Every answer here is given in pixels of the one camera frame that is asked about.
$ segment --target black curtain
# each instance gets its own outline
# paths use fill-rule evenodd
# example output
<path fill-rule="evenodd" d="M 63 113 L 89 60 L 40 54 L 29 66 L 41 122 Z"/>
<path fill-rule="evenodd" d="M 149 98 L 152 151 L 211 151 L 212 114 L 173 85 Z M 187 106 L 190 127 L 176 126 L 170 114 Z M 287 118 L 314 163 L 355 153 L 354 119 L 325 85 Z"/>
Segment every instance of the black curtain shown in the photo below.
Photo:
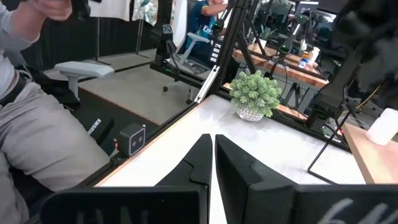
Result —
<path fill-rule="evenodd" d="M 20 1 L 2 0 L 11 11 Z M 134 1 L 130 3 L 132 17 Z M 139 21 L 122 21 L 113 18 L 100 18 L 100 56 L 135 52 Z M 41 70 L 47 70 L 60 62 L 86 60 L 96 55 L 97 18 L 87 21 L 69 20 L 54 22 L 47 20 L 38 42 L 22 52 L 27 63 Z M 148 37 L 152 26 L 144 23 L 143 37 Z M 154 47 L 152 40 L 142 40 L 141 50 Z"/>

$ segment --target desk leg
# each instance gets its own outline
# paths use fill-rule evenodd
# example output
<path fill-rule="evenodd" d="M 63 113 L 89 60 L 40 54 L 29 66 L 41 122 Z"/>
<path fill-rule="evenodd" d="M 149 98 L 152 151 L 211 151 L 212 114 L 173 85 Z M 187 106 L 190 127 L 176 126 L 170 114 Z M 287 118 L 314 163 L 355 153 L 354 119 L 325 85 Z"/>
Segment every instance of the desk leg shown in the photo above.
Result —
<path fill-rule="evenodd" d="M 341 130 L 341 127 L 343 127 L 343 124 L 346 122 L 346 120 L 348 119 L 348 117 L 351 115 L 350 112 L 348 112 L 346 114 L 346 116 L 343 118 L 342 122 L 337 126 L 336 130 L 333 132 L 333 134 L 330 136 L 329 140 L 327 140 L 327 142 L 325 143 L 325 145 L 323 146 L 323 148 L 321 149 L 321 151 L 318 153 L 318 155 L 314 158 L 314 160 L 311 162 L 310 166 L 307 168 L 307 172 L 310 175 L 313 175 L 314 177 L 317 177 L 329 184 L 336 184 L 333 181 L 327 179 L 326 177 L 322 177 L 319 174 L 316 174 L 314 172 L 311 171 L 311 168 L 315 165 L 315 163 L 318 161 L 318 159 L 321 157 L 322 153 L 326 150 L 326 148 L 329 146 L 329 144 L 332 142 L 332 140 L 334 139 L 334 137 L 337 135 L 338 130 Z"/>
<path fill-rule="evenodd" d="M 285 105 L 285 106 L 289 105 L 289 101 L 293 95 L 293 92 L 296 90 L 296 88 L 297 88 L 297 83 L 293 83 L 292 86 L 290 87 L 289 91 L 287 92 L 285 98 L 282 100 L 282 105 Z"/>
<path fill-rule="evenodd" d="M 307 107 L 311 103 L 313 96 L 315 96 L 316 92 L 317 91 L 315 91 L 314 89 L 307 88 L 307 90 L 305 91 L 304 97 L 301 99 L 301 102 L 297 108 L 298 112 L 304 113 L 305 109 L 307 109 Z"/>

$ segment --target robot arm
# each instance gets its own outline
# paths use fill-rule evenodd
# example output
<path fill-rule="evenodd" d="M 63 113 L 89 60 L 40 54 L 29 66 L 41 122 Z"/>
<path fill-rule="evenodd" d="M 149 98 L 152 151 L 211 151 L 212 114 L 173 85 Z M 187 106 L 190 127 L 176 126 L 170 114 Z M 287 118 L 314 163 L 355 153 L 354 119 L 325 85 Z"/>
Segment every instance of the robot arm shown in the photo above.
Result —
<path fill-rule="evenodd" d="M 395 38 L 398 26 L 398 2 L 395 0 L 352 0 L 339 13 L 333 41 L 349 55 L 335 79 L 314 99 L 307 126 L 319 130 L 328 118 L 337 118 L 344 110 L 346 88 L 356 78 L 368 90 L 388 80 L 396 68 L 398 50 Z"/>

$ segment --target wooden table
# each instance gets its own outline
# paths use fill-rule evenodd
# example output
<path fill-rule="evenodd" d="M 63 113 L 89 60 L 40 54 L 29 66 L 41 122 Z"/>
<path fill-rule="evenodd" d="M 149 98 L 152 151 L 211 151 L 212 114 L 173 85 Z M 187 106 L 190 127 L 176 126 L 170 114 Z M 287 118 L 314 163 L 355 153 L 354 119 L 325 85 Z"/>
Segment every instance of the wooden table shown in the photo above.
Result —
<path fill-rule="evenodd" d="M 259 48 L 259 46 L 257 44 L 251 44 L 248 47 L 248 49 L 253 52 L 257 52 L 257 53 L 261 54 L 261 49 Z M 265 47 L 264 50 L 266 51 L 267 55 L 275 55 L 277 53 L 276 50 L 271 49 L 269 47 Z M 233 57 L 240 61 L 244 60 L 242 51 L 240 51 L 240 50 L 235 50 L 233 53 Z M 266 60 L 264 58 L 261 58 L 261 57 L 255 56 L 255 55 L 252 55 L 252 60 L 253 60 L 255 66 L 265 68 L 266 70 L 271 70 L 272 66 L 274 65 L 273 62 L 270 62 L 269 60 Z M 299 57 L 299 56 L 288 55 L 285 59 L 285 62 L 287 65 L 292 65 L 292 66 L 296 67 L 299 64 L 300 60 L 301 60 L 301 57 Z M 305 69 L 308 70 L 309 72 L 313 72 L 313 73 L 320 75 L 319 71 L 317 69 L 313 68 L 312 66 L 308 66 Z M 277 66 L 275 68 L 275 72 L 284 76 L 285 68 L 282 66 Z M 302 83 L 306 83 L 310 86 L 314 86 L 318 89 L 324 87 L 328 83 L 327 80 L 322 80 L 321 78 L 317 78 L 312 75 L 308 75 L 306 73 L 294 70 L 293 68 L 287 69 L 287 76 L 294 80 L 298 80 Z"/>
<path fill-rule="evenodd" d="M 343 133 L 359 169 L 368 184 L 398 184 L 398 143 L 374 144 L 365 137 L 366 131 L 344 124 Z"/>

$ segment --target white pot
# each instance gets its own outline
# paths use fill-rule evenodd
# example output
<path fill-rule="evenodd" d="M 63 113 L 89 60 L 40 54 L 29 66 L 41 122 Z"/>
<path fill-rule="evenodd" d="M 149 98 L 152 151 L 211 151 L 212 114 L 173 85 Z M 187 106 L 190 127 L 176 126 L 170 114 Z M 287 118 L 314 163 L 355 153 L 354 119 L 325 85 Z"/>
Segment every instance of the white pot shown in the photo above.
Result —
<path fill-rule="evenodd" d="M 236 108 L 236 113 L 245 121 L 256 122 L 264 117 L 261 113 L 255 113 L 251 111 L 248 107 Z"/>

